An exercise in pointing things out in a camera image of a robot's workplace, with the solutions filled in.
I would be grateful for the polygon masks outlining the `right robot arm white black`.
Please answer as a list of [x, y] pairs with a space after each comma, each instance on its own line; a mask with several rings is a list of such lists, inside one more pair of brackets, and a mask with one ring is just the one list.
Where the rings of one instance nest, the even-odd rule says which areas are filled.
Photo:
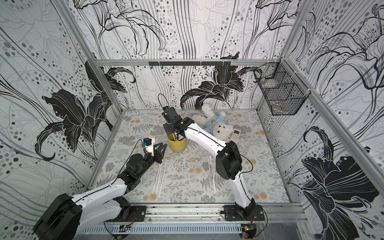
[[249, 197], [249, 192], [242, 172], [242, 155], [238, 146], [233, 141], [225, 142], [203, 130], [191, 118], [182, 118], [173, 107], [163, 107], [162, 116], [167, 121], [164, 129], [167, 135], [176, 134], [194, 141], [214, 158], [216, 158], [217, 173], [230, 184], [235, 196], [234, 215], [242, 220], [250, 220], [256, 207], [254, 199]]

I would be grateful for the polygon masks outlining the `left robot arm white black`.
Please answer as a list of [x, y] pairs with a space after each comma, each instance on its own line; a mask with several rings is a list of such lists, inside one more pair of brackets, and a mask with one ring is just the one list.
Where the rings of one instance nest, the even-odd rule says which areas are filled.
[[72, 240], [106, 221], [137, 220], [138, 215], [124, 196], [137, 187], [154, 163], [162, 163], [167, 149], [166, 144], [150, 144], [150, 141], [144, 139], [144, 154], [130, 155], [116, 179], [82, 194], [56, 197], [33, 227], [37, 238]]

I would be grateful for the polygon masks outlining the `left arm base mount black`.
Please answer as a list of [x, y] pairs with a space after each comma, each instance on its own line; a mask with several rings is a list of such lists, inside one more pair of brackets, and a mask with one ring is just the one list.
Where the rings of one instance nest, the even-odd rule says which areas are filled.
[[118, 216], [113, 219], [115, 222], [143, 222], [146, 215], [146, 206], [133, 206], [124, 197], [114, 198], [121, 208]]

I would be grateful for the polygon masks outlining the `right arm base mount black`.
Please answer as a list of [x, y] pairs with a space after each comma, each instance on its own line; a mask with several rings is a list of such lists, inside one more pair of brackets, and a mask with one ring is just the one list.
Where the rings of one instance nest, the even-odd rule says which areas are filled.
[[254, 199], [251, 199], [251, 203], [246, 208], [242, 208], [238, 204], [224, 205], [223, 208], [224, 209], [220, 211], [220, 214], [224, 215], [225, 220], [228, 222], [255, 222], [266, 220], [264, 209], [261, 205], [256, 204]]

